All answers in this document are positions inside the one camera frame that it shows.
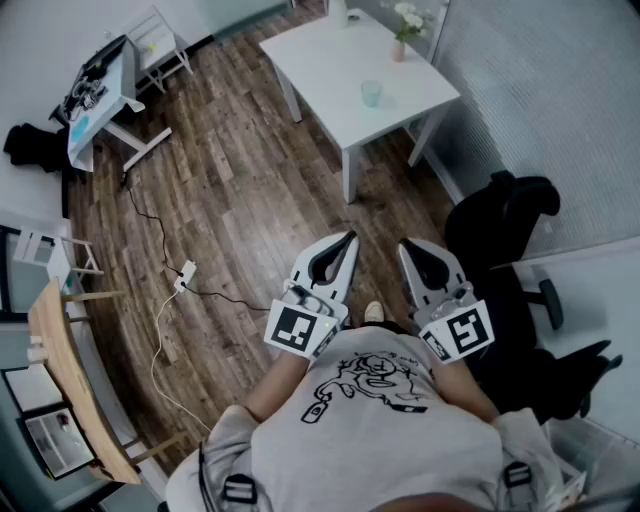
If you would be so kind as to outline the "grey printed t-shirt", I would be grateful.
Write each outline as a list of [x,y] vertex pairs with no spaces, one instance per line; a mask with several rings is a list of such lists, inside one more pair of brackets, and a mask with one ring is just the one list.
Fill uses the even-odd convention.
[[[169,512],[557,512],[563,480],[549,439],[524,408],[485,423],[447,403],[437,359],[413,336],[340,332],[286,403],[258,423],[243,402],[171,475]],[[503,471],[531,468],[508,489]],[[222,500],[251,477],[256,505]]]

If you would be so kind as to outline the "person's left forearm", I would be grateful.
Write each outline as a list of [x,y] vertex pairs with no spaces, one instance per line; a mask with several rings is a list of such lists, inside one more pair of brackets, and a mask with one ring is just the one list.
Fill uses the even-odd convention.
[[292,396],[304,379],[310,361],[283,351],[260,382],[247,395],[243,407],[258,422],[273,416]]

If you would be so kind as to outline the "white step stool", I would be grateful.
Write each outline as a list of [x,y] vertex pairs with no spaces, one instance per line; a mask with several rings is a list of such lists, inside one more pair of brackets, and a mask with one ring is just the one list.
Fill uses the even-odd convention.
[[184,40],[155,5],[136,16],[123,32],[137,51],[139,72],[148,80],[147,85],[138,89],[139,93],[153,85],[164,94],[164,81],[181,68],[193,75]]

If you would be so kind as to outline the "black flat panel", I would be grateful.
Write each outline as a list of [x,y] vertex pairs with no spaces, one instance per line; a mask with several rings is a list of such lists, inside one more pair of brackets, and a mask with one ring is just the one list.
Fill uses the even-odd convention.
[[98,50],[82,66],[82,72],[86,76],[100,74],[121,53],[122,47],[127,42],[127,36],[121,35]]

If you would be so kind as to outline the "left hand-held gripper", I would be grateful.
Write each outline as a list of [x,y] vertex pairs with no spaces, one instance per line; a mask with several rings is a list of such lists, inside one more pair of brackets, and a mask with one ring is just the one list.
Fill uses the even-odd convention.
[[304,249],[291,271],[294,281],[287,279],[282,297],[271,303],[264,342],[308,360],[317,359],[346,325],[349,309],[343,303],[358,253],[354,230],[327,236]]

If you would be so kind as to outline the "white power strip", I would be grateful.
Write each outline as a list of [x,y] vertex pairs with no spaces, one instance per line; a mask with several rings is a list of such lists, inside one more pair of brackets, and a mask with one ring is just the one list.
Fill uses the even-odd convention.
[[185,262],[182,269],[178,272],[178,276],[174,282],[174,288],[178,293],[183,293],[188,289],[196,270],[197,266],[193,261],[187,260]]

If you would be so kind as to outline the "pink vase with white flowers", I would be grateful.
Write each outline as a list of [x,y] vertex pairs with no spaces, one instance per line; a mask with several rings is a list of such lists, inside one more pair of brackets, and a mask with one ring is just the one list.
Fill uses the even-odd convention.
[[418,7],[407,0],[381,0],[380,6],[392,11],[399,19],[399,28],[394,32],[392,59],[402,62],[410,42],[426,40],[430,35],[435,15],[429,8]]

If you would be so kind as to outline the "white desk with metal legs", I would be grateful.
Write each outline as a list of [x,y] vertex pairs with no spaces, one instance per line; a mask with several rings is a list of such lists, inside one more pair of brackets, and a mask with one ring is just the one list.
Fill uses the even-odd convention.
[[[94,171],[93,141],[102,130],[107,131],[135,150],[134,155],[123,165],[124,173],[127,173],[156,146],[171,136],[172,130],[166,128],[145,142],[115,121],[115,117],[126,107],[135,113],[145,109],[145,105],[136,98],[135,59],[134,46],[127,38],[121,53],[100,74],[86,76],[82,72],[82,65],[74,82],[81,76],[86,76],[90,80],[100,79],[108,91],[90,110],[84,110],[78,106],[73,111],[64,111],[62,109],[63,101],[52,111],[50,117],[69,128],[67,154],[73,168],[85,172]],[[89,117],[89,125],[84,136],[78,142],[73,143],[70,140],[71,127],[83,116]]]

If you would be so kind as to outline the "tangle of black electronics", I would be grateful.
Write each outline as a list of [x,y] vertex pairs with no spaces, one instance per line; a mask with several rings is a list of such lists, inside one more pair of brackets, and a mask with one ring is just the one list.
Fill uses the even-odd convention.
[[80,106],[84,110],[90,110],[97,105],[107,91],[107,87],[100,79],[90,80],[86,76],[81,76],[74,82],[70,93],[65,97],[62,109],[73,111]]

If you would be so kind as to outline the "person's black trousers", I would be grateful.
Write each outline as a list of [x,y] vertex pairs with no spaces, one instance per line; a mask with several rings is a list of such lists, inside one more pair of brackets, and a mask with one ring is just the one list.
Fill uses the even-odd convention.
[[359,326],[346,326],[344,332],[354,331],[358,337],[366,336],[392,336],[407,335],[413,336],[413,333],[402,327],[401,325],[389,321],[365,321]]

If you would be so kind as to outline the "white square table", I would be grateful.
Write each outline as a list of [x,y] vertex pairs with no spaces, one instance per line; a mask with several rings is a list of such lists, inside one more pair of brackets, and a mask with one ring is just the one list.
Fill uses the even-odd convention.
[[[346,29],[328,16],[261,42],[279,80],[292,118],[302,119],[304,101],[342,156],[342,188],[346,202],[356,197],[362,147],[416,120],[424,126],[408,158],[415,166],[459,92],[412,48],[402,62],[391,57],[392,32],[360,9]],[[368,108],[361,83],[376,80],[383,92],[377,108]]]

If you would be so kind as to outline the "white chair with wooden legs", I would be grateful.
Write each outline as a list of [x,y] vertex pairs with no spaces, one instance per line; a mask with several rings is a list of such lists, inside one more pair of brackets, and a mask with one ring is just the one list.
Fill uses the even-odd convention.
[[[45,242],[51,246],[47,260],[38,257],[38,252],[44,248]],[[72,255],[72,249],[75,246],[81,248],[86,256],[82,267],[75,263],[75,257]],[[26,226],[20,228],[13,260],[44,268],[50,279],[58,281],[60,289],[67,285],[71,277],[75,277],[78,287],[84,291],[82,282],[85,276],[104,274],[98,265],[91,242],[46,234]]]

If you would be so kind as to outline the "wooden table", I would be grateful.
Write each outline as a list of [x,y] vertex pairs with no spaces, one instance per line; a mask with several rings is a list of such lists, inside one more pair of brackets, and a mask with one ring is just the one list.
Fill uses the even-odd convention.
[[113,429],[104,417],[77,351],[64,305],[81,302],[79,296],[64,296],[56,279],[51,280],[28,312],[31,335],[46,350],[44,365],[70,403],[89,447],[98,463],[96,477],[123,484],[141,483]]

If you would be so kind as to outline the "clear plastic storage box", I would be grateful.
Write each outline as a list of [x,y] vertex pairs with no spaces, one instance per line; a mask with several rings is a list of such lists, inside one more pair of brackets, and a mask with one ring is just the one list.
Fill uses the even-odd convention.
[[556,454],[586,473],[588,498],[640,484],[640,444],[588,419],[549,420]]

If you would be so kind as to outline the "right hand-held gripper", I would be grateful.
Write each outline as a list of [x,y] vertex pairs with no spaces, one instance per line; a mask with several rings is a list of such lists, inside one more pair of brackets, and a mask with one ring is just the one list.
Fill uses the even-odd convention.
[[[440,362],[461,360],[495,341],[486,302],[475,297],[454,254],[433,242],[404,238],[398,256],[408,293],[418,309],[413,317],[420,328],[418,337]],[[448,293],[457,286],[438,304],[430,305],[433,292]]]

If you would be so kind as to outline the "grey framed tray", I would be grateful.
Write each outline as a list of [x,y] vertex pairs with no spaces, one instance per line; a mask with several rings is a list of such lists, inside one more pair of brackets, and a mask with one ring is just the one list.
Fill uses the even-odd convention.
[[21,421],[26,439],[49,478],[59,480],[95,460],[93,449],[66,405],[34,411]]

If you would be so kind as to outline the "black office chair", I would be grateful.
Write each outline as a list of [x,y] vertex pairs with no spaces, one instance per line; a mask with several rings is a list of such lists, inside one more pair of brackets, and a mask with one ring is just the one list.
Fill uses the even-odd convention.
[[539,423],[585,417],[591,394],[601,378],[618,368],[623,358],[609,359],[602,340],[557,358],[538,344],[533,304],[546,309],[553,329],[564,323],[564,312],[550,279],[538,291],[526,291],[513,268],[526,250],[542,215],[555,216],[559,192],[545,177],[515,177],[502,170],[490,183],[457,204],[447,218],[447,249],[459,260],[485,301],[495,340],[466,357],[481,389],[502,413],[529,408]]

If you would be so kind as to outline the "black bag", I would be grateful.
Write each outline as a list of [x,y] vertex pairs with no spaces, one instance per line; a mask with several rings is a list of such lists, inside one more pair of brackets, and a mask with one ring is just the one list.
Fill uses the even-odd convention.
[[68,128],[50,132],[24,123],[10,129],[3,151],[14,166],[36,165],[46,173],[70,168],[67,154]]

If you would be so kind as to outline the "person's right forearm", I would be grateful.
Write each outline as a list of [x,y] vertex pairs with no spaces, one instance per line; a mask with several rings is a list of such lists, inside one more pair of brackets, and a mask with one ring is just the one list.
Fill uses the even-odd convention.
[[497,407],[480,388],[464,360],[444,364],[435,359],[431,371],[438,393],[447,403],[485,423],[492,423],[499,417]]

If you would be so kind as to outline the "white board with black frame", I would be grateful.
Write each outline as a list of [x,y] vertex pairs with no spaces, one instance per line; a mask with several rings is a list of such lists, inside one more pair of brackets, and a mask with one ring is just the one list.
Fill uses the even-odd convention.
[[63,402],[63,395],[46,366],[38,363],[2,370],[2,377],[21,413]]

